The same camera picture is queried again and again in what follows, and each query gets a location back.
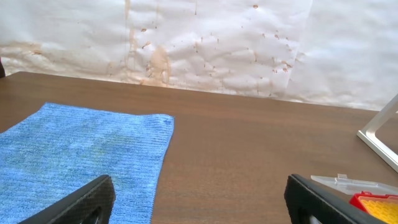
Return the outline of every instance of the clear plastic lid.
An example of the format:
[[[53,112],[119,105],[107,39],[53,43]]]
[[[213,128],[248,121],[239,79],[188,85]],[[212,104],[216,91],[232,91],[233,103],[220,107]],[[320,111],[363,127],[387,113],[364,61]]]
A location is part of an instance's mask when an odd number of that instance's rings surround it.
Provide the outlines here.
[[[337,177],[312,175],[311,179],[348,195],[359,194],[362,191],[371,192],[376,195],[398,195],[398,187],[377,182],[351,180],[345,174],[338,174]]]

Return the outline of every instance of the yellow object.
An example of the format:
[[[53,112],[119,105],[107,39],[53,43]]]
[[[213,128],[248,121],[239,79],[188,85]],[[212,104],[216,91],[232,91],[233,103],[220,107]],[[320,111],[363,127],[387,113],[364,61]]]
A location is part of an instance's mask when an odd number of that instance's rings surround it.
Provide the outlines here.
[[[398,202],[361,200],[372,216],[390,224],[398,224]]]

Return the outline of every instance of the blue cloth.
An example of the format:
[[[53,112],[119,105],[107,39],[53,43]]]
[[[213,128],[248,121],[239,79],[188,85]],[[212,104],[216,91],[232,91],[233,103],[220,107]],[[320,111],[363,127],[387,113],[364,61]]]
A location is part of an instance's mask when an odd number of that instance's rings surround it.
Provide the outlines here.
[[[101,174],[112,177],[110,223],[150,223],[174,118],[46,103],[0,134],[0,223],[17,223]]]

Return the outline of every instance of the wooden table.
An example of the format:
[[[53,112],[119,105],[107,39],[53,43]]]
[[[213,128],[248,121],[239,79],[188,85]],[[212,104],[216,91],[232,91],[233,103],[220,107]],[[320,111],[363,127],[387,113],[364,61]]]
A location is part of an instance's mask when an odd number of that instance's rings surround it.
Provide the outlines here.
[[[288,223],[292,173],[398,185],[356,137],[374,111],[21,72],[0,79],[0,132],[46,101],[175,116],[152,223]],[[394,118],[379,138],[398,149],[397,132]]]

